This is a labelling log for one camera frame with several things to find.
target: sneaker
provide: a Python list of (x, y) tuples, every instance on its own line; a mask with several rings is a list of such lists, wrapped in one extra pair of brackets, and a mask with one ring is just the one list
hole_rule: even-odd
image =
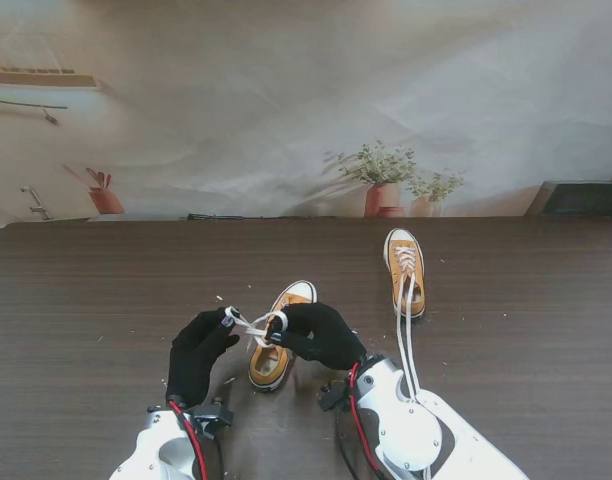
[[(289, 285), (277, 298), (269, 311), (281, 310), (291, 303), (314, 303), (317, 301), (317, 291), (312, 283), (300, 280)], [(270, 317), (266, 322), (266, 328), (275, 317)], [(280, 347), (272, 346), (262, 348), (257, 345), (253, 357), (250, 359), (248, 378), (255, 388), (263, 392), (272, 392), (277, 389), (284, 379), (291, 359), (290, 351)]]
[(404, 282), (402, 294), (402, 316), (406, 316), (406, 299), (415, 279), (410, 305), (411, 318), (419, 318), (426, 309), (426, 288), (424, 287), (424, 256), (419, 243), (410, 232), (403, 228), (392, 230), (384, 242), (384, 261), (393, 282), (393, 306), (397, 311), (399, 290)]

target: white shoelace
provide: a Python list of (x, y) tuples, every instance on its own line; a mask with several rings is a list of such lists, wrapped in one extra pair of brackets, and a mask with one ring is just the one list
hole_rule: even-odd
[(248, 346), (246, 347), (247, 350), (250, 348), (250, 343), (253, 338), (255, 339), (257, 344), (262, 348), (274, 347), (272, 343), (266, 343), (266, 341), (264, 340), (264, 337), (266, 336), (266, 333), (267, 333), (266, 330), (265, 329), (262, 330), (262, 329), (255, 327), (258, 323), (266, 322), (268, 321), (270, 317), (276, 316), (276, 317), (279, 317), (282, 321), (282, 331), (286, 330), (286, 328), (288, 327), (288, 318), (286, 317), (286, 314), (281, 311), (268, 312), (266, 315), (263, 315), (259, 318), (256, 318), (252, 322), (249, 322), (248, 320), (244, 318), (241, 312), (239, 313), (239, 317), (231, 314), (230, 312), (232, 310), (233, 310), (233, 307), (228, 307), (226, 309), (226, 314), (235, 321), (235, 324), (245, 328), (244, 330), (245, 334), (250, 335)]
[(417, 261), (415, 247), (395, 247), (395, 257), (397, 257), (402, 270), (415, 272), (415, 262)]
[[(402, 276), (399, 279), (399, 295), (397, 296), (397, 343), (399, 345), (399, 353), (402, 357), (402, 366), (406, 377), (406, 385), (411, 400), (415, 401), (417, 392), (419, 392), (419, 378), (415, 369), (415, 360), (413, 359), (413, 335), (412, 335), (412, 320), (411, 320), (411, 304), (413, 300), (413, 291), (415, 290), (415, 247), (395, 247), (395, 256), (402, 268)], [(402, 339), (402, 301), (404, 300), (404, 284), (406, 283), (405, 276), (410, 277), (410, 286), (406, 292), (406, 347)], [(431, 467), (424, 469), (424, 480), (431, 480)]]

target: terracotta pot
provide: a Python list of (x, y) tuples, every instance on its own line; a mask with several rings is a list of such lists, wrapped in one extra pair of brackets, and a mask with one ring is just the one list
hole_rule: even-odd
[(379, 207), (377, 210), (378, 217), (403, 217), (403, 207)]
[(399, 185), (376, 183), (366, 192), (364, 217), (376, 217), (381, 207), (399, 207)]
[(441, 214), (441, 202), (430, 202), (426, 197), (417, 197), (410, 205), (411, 217), (439, 217)]
[(108, 188), (93, 187), (88, 193), (100, 215), (124, 213), (124, 207), (122, 207), (122, 204), (119, 203), (115, 194)]

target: backdrop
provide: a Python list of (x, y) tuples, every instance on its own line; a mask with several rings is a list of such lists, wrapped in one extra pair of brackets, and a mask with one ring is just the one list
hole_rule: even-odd
[[(23, 185), (58, 218), (463, 216), (612, 179), (612, 0), (0, 1), (0, 69), (42, 62), (101, 88), (0, 85), (67, 107), (0, 103), (0, 224)], [(344, 176), (377, 140), (414, 176)]]

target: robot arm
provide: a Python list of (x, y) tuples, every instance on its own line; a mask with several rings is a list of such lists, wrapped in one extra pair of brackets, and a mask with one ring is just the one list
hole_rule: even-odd
[[(215, 439), (217, 431), (233, 423), (234, 414), (214, 399), (184, 413), (199, 437)], [(135, 451), (122, 463), (110, 480), (194, 480), (199, 467), (195, 462), (188, 432), (180, 425), (179, 416), (168, 408), (149, 409), (145, 429), (137, 436)]]
[[(528, 480), (440, 397), (423, 389), (413, 399), (406, 397), (402, 391), (404, 372), (390, 360), (371, 357), (355, 377), (351, 374), (347, 393), (355, 408), (378, 415), (379, 444), (374, 452), (394, 478), (419, 478), (416, 472), (428, 472), (423, 476), (430, 477), (429, 467), (442, 448), (442, 422), (455, 442), (446, 461), (436, 469), (435, 480)], [(328, 400), (331, 406), (334, 401)]]

